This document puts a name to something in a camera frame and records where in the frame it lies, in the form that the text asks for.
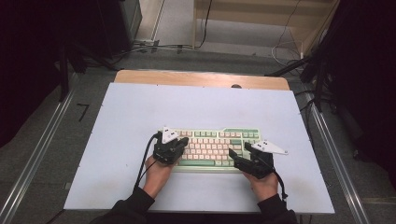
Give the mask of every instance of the hand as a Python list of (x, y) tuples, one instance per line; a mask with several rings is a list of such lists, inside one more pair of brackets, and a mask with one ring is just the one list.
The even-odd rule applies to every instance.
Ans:
[(245, 172), (243, 174), (250, 181), (251, 189), (256, 194), (259, 202), (277, 194), (277, 178), (274, 173), (271, 173), (262, 179), (258, 179), (256, 176), (249, 175)]
[(146, 184), (143, 190), (151, 196), (151, 198), (155, 199), (163, 186), (165, 186), (166, 181), (168, 181), (172, 168), (175, 165), (165, 165), (159, 161), (155, 161), (152, 156), (148, 157), (145, 165), (146, 169), (149, 169), (146, 172)]

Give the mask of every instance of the spacebar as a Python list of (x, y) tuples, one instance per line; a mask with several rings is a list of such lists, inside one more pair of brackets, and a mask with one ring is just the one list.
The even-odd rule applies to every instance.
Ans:
[(179, 166), (214, 166), (214, 161), (179, 161)]

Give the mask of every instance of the floor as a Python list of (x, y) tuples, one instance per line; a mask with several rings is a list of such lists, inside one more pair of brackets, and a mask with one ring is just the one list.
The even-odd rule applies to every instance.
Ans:
[[(171, 10), (180, 11), (181, 13), (178, 14), (180, 17), (184, 14), (186, 14), (184, 16), (189, 16), (190, 3), (191, 1), (166, 0), (158, 29), (154, 33), (148, 32), (148, 37), (141, 37), (142, 40), (160, 40), (162, 45), (190, 44), (191, 35), (190, 30), (187, 29), (189, 21), (187, 19), (179, 20), (180, 24), (172, 21)], [(240, 35), (234, 41), (227, 39), (226, 36), (212, 35), (211, 31), (221, 28), (221, 24), (212, 25), (216, 24), (209, 21), (205, 48), (196, 51), (183, 50), (182, 52), (173, 49), (158, 49), (152, 52), (136, 51), (127, 54), (117, 66), (125, 69), (210, 71), (262, 76), (277, 71), (284, 66), (282, 63), (286, 64), (292, 60), (293, 55), (295, 57), (295, 49), (292, 46), (289, 49), (282, 48), (278, 52), (276, 58), (279, 62), (272, 56), (272, 48), (279, 43), (279, 37), (284, 27), (262, 28), (266, 29), (268, 36), (265, 37), (265, 41), (255, 42), (251, 41), (251, 38), (257, 38), (256, 35), (254, 37)], [(237, 29), (237, 26), (238, 24), (224, 25), (223, 32), (229, 32), (226, 27)], [(243, 29), (255, 31), (256, 27)], [(280, 43), (290, 41), (287, 32), (284, 34), (284, 38), (282, 37)], [(310, 84), (301, 83), (298, 72), (301, 71), (291, 71), (283, 76), (289, 82), (290, 89), (300, 92), (306, 88), (312, 88)], [(9, 223), (46, 223), (59, 211), (62, 211), (68, 194), (68, 186), (73, 182), (107, 86), (114, 80), (115, 75), (116, 72), (108, 71), (104, 67), (91, 67), (86, 74), (74, 74), (74, 76), (71, 74), (73, 76), (71, 77), (73, 94), (70, 95), (68, 104), (64, 105), (65, 111), (55, 126), (53, 136), (48, 139), (46, 153), (42, 155), (40, 159), (42, 161), (34, 171), (35, 175), (31, 179), (29, 188), (21, 192), (24, 196), (19, 202), (18, 210), (15, 211), (15, 214), (11, 214), (13, 218)], [(25, 164), (35, 153), (39, 143), (42, 143), (41, 136), (46, 131), (54, 111), (57, 111), (59, 106), (63, 106), (58, 103), (59, 94), (59, 89), (50, 94), (26, 121), (17, 136), (0, 148), (0, 202), (6, 202)], [(296, 96), (300, 108), (306, 105), (307, 97), (309, 97), (308, 94)], [(314, 112), (311, 113), (307, 126), (313, 135), (315, 153), (332, 198), (335, 214), (315, 215), (312, 217), (311, 223), (368, 223), (355, 221), (341, 184), (342, 181), (335, 172), (329, 151), (313, 115)], [(387, 173), (375, 163), (354, 160), (355, 148), (349, 141), (343, 122), (336, 114), (332, 113), (327, 104), (323, 104), (322, 115), (370, 223), (396, 223), (396, 216), (394, 216), (396, 192), (388, 181)], [(302, 117), (306, 123), (304, 111)], [(104, 212), (65, 211), (53, 223), (88, 223)], [(302, 216), (305, 222), (308, 222), (309, 218), (308, 215)]]

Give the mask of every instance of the wooden edge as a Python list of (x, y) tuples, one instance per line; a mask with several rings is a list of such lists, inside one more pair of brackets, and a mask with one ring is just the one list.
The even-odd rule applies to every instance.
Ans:
[(197, 73), (155, 70), (121, 70), (116, 83), (139, 83), (172, 86), (226, 87), (239, 85), (243, 89), (289, 91), (283, 77), (239, 76), (221, 73)]

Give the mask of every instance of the mechanical keyboard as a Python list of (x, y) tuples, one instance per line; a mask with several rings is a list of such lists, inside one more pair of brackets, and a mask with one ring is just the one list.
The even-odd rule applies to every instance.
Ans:
[(240, 171), (233, 167), (233, 159), (228, 155), (228, 149), (250, 160), (250, 152), (244, 149), (245, 142), (254, 144), (261, 141), (260, 131), (250, 128), (173, 130), (177, 132), (179, 138), (190, 139), (173, 169), (174, 172), (238, 173)]

